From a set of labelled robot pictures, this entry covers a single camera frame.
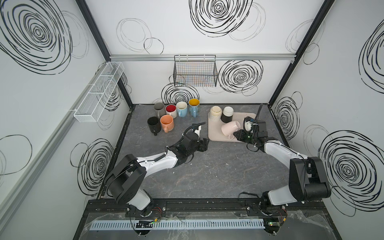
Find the beige plastic tray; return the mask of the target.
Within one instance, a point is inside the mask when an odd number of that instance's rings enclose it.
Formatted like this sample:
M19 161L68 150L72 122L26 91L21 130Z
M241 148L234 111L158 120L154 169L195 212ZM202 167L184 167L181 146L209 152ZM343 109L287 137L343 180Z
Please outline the beige plastic tray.
M256 118L256 114L254 113L238 113L234 112L233 115L233 121L238 121L241 125L241 129L243 129L243 121L245 117L251 117L253 119ZM211 118L211 114L208 113L208 137L211 141L217 141L217 142L234 142L234 143L239 143L236 138L233 138L230 140L227 136L225 136L221 130L221 127L224 125L221 121L221 119L213 120Z

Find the cream peach mug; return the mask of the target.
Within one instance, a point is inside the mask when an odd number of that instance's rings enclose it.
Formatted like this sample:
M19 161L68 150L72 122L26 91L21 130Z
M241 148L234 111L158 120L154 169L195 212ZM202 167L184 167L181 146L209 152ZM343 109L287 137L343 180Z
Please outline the cream peach mug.
M169 133L175 127L174 119L171 115L164 115L160 118L162 129L165 133Z

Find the light blue mug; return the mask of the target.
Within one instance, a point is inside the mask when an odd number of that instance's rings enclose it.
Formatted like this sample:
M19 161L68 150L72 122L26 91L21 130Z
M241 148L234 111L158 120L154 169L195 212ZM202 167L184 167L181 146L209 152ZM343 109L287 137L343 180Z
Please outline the light blue mug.
M186 102L178 102L176 104L178 117L184 118L188 113L188 104Z

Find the white red mug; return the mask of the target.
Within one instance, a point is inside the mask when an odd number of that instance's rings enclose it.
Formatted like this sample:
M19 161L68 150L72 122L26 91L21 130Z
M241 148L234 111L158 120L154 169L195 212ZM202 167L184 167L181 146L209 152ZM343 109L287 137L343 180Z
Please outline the white red mug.
M178 116L176 105L169 104L166 106L165 109L166 109L166 114L170 115L173 119L175 119Z

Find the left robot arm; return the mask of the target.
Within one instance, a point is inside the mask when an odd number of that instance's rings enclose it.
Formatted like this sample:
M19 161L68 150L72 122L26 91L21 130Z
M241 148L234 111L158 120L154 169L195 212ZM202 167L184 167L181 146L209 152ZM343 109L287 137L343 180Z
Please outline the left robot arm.
M104 184L118 204L129 204L147 216L154 208L154 201L142 188L144 179L186 163L195 152L207 151L208 145L209 139L188 132L176 144L165 147L163 153L138 158L128 154L105 176Z

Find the white black mug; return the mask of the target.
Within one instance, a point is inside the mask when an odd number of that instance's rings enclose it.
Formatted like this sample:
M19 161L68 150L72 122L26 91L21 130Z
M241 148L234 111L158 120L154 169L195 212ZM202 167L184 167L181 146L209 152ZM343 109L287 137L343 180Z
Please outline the white black mug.
M222 111L221 121L223 123L229 123L233 121L234 109L232 107L224 107Z

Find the blue butterfly mug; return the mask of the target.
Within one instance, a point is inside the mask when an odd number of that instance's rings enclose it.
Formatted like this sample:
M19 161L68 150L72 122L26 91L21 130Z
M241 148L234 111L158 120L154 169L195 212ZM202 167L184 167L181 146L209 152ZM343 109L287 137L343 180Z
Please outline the blue butterfly mug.
M199 115L200 100L190 99L189 100L189 113L192 117L196 118Z

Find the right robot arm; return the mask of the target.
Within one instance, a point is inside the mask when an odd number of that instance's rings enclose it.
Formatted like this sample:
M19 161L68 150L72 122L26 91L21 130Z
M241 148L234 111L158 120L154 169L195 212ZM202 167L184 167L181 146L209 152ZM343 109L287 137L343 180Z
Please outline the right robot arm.
M270 155L289 169L288 185L263 193L261 206L281 206L329 198L332 190L323 161L308 157L287 147L274 137L268 136L266 122L245 117L243 129L234 132L235 138L251 144Z

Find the grey mug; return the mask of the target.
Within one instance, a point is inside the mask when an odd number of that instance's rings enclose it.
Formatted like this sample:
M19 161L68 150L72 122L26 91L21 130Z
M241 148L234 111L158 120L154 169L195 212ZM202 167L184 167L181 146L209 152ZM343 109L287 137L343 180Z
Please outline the grey mug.
M165 105L161 102L154 104L155 116L161 119L162 116L166 115Z

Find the pink mug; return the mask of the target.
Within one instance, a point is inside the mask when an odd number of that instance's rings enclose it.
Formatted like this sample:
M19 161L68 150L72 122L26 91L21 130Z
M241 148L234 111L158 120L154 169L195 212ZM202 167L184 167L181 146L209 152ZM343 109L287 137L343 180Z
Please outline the pink mug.
M229 140L233 140L235 138L234 132L241 129L241 125L238 121L232 121L222 125L221 130L224 136L226 136Z

